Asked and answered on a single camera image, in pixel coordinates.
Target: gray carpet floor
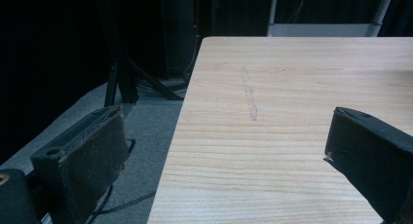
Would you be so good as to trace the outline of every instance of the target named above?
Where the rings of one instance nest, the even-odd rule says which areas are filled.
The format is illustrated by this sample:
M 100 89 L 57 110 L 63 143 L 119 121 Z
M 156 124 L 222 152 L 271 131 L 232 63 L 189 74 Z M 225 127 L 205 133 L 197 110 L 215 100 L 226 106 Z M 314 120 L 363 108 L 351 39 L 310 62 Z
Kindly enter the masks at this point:
M 60 115 L 48 128 L 34 138 L 0 168 L 32 170 L 30 155 L 71 127 L 84 116 L 102 108 L 106 85 L 87 93 Z M 135 105 L 125 106 L 125 135 L 136 145 L 126 168 L 113 184 L 112 196 L 105 209 L 123 205 L 157 189 L 182 101 L 166 100 L 158 95 L 139 93 Z M 122 210 L 102 214 L 94 223 L 146 223 L 153 198 Z

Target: wooden table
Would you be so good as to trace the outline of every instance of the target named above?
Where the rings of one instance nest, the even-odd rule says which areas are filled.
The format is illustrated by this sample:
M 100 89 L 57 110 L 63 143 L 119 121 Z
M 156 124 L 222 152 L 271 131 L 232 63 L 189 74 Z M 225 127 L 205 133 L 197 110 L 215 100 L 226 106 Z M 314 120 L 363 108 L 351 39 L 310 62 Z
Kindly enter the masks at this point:
M 323 160 L 336 106 L 413 134 L 413 38 L 206 38 L 149 223 L 380 223 Z

